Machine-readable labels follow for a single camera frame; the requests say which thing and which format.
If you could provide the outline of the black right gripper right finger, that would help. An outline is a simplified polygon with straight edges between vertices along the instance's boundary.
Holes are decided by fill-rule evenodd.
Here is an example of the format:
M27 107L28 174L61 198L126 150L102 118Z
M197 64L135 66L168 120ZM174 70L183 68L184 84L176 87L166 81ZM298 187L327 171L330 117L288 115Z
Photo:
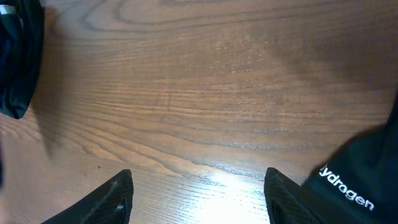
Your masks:
M264 195L271 224L329 222L323 202L273 167L266 171Z

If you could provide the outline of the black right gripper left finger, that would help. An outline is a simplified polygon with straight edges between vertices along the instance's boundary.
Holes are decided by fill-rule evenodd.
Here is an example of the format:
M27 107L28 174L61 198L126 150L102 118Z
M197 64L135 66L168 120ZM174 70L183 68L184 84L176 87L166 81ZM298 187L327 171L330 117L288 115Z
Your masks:
M128 224L133 195L131 171L124 169L42 224Z

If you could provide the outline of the blue shorts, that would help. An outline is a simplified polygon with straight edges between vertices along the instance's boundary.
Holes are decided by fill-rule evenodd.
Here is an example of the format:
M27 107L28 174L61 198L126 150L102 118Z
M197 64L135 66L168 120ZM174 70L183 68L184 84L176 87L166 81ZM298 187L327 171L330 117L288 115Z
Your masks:
M20 119L40 75L44 8L39 0L1 0L1 113Z

